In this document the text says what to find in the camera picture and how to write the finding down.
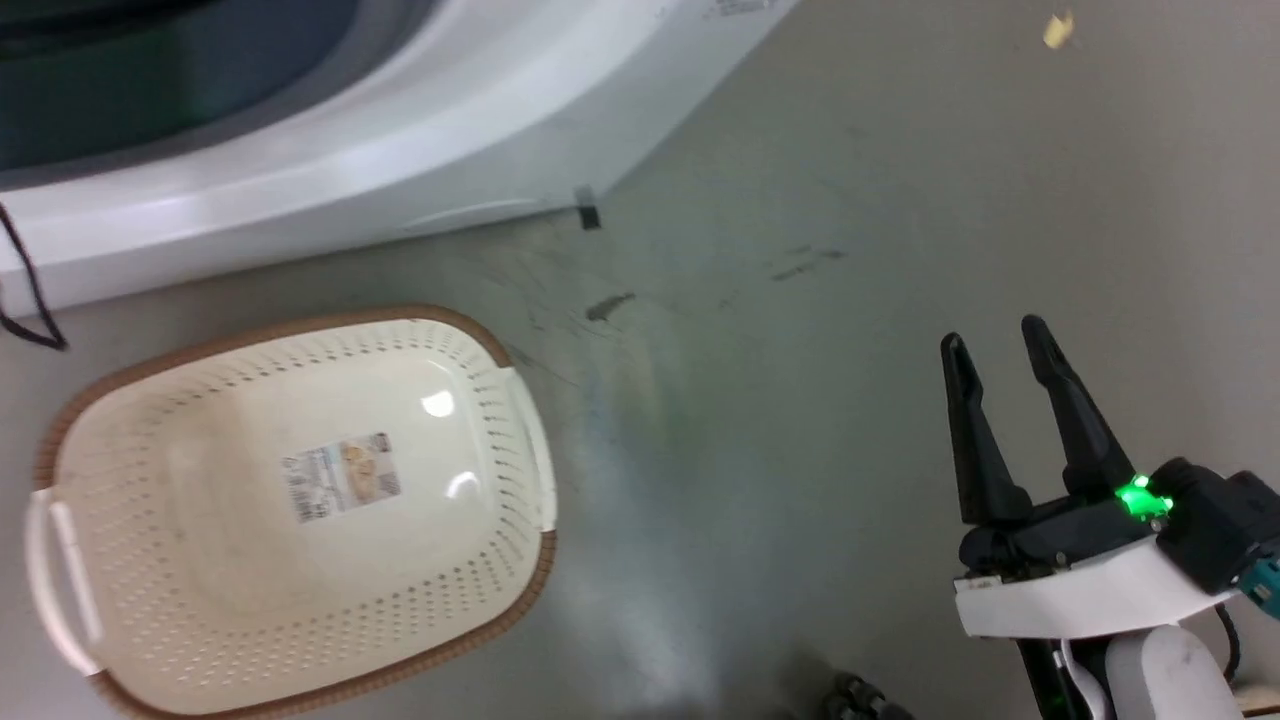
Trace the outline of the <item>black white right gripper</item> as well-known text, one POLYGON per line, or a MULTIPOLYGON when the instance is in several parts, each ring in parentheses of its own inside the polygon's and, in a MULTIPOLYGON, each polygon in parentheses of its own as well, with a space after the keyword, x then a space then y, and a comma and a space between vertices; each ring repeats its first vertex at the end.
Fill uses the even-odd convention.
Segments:
MULTIPOLYGON (((1117 492, 1135 468, 1046 320, 1021 319, 1036 380, 1050 398, 1070 496, 1101 501, 1046 523, 1064 542, 1015 533, 1000 557, 954 580, 955 609, 970 637, 1082 641, 1179 624, 1236 594, 1235 577, 1207 592, 1158 544, 1176 505, 1117 492)), ((1033 509, 1005 462, 983 409, 984 388, 963 337, 940 343, 960 518, 970 527, 1025 521, 1033 509)))

